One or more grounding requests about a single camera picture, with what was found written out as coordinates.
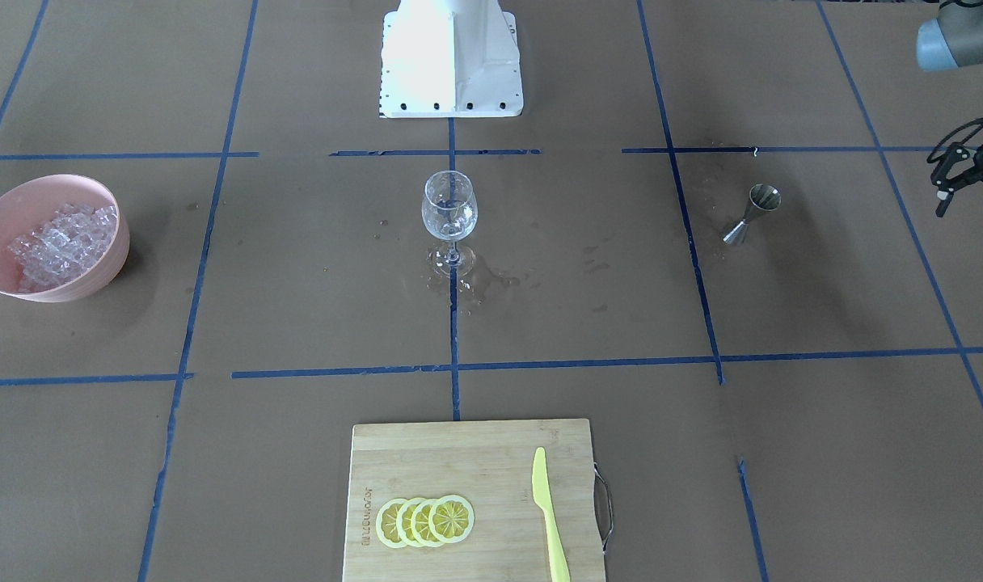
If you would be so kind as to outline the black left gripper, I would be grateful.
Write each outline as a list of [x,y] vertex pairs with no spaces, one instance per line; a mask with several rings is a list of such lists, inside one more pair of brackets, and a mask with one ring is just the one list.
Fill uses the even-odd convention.
[[945,154],[936,158],[930,181],[936,187],[939,200],[935,215],[945,217],[957,192],[983,182],[983,143],[975,149],[963,142],[950,144]]

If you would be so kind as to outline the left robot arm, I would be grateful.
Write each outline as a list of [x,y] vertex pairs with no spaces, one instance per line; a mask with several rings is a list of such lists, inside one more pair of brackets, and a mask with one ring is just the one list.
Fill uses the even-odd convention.
[[[918,31],[917,63],[924,71],[983,64],[983,1],[941,1],[935,19]],[[983,183],[983,116],[950,130],[926,158],[934,169],[936,217],[945,217],[954,196]]]

